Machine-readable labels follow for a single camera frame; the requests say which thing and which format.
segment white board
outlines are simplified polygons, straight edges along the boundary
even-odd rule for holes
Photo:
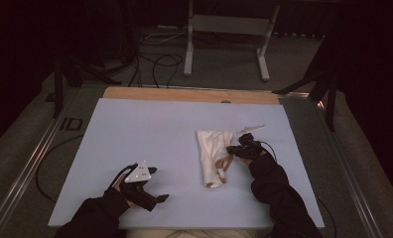
[[[236,133],[259,125],[266,127],[252,133],[255,140],[273,147],[315,224],[324,227],[283,106],[128,99],[98,101],[49,225],[66,224],[85,199],[102,196],[120,170],[146,161],[158,170],[145,190],[170,197],[151,212],[128,209],[120,217],[121,228],[272,227],[268,205],[254,198],[244,164],[234,159],[227,183],[207,188],[199,162],[196,130]],[[238,136],[233,135],[232,145],[238,145]]]

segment metal rail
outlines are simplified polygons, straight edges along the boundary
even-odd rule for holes
[[[66,113],[66,109],[77,95],[75,89],[71,89],[66,94],[66,107],[63,109],[59,117],[52,120],[36,149],[32,153],[29,161],[24,165],[17,178],[11,185],[8,193],[5,195],[0,205],[0,234],[2,233],[5,225],[10,219],[14,209],[28,187],[30,180],[34,176],[36,169],[52,143]]]
[[[375,216],[373,215],[373,212],[370,208],[370,205],[367,202],[367,199],[363,191],[361,190],[354,173],[350,168],[347,157],[345,156],[335,133],[329,130],[327,121],[325,120],[325,108],[321,102],[319,103],[319,106],[316,107],[316,112],[318,117],[324,119],[320,120],[320,122],[322,123],[322,126],[324,128],[324,132],[327,133],[327,135],[331,139],[331,144],[336,152],[336,162],[338,164],[338,168],[342,172],[342,178],[344,179],[351,198],[353,199],[354,206],[357,209],[367,236],[370,238],[383,237],[380,228],[376,222]]]

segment crumpled white cloth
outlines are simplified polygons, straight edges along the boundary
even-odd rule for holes
[[[225,171],[233,160],[227,153],[233,133],[229,131],[196,131],[200,147],[203,184],[218,187],[226,182]]]

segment table leg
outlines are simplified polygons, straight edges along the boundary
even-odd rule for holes
[[[62,73],[62,66],[61,66],[61,56],[58,54],[56,55],[55,58],[54,84],[55,84],[54,118],[57,118],[64,107],[63,73]]]
[[[185,56],[185,69],[184,75],[190,76],[193,73],[193,57],[194,57],[194,44],[193,44],[193,30],[194,30],[194,0],[190,0],[190,12],[188,16],[188,47]]]
[[[267,62],[265,61],[265,52],[267,51],[267,46],[268,43],[270,42],[271,35],[274,30],[274,24],[277,19],[278,11],[280,10],[280,6],[276,5],[274,7],[273,14],[271,15],[269,22],[268,22],[268,27],[267,31],[265,32],[264,35],[264,44],[262,45],[262,49],[257,49],[256,50],[256,55],[258,57],[258,64],[259,64],[259,69],[261,70],[261,79],[263,81],[269,81],[270,80],[270,74],[268,73],[268,68],[267,68]]]

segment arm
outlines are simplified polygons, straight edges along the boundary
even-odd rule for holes
[[[112,187],[102,197],[85,200],[72,221],[58,229],[56,238],[112,237],[119,216],[129,207],[121,192]]]
[[[289,185],[284,169],[265,152],[256,160],[245,160],[251,175],[255,178],[251,189],[260,202],[270,204],[271,216],[275,222],[272,237],[322,237],[306,210],[299,194]]]

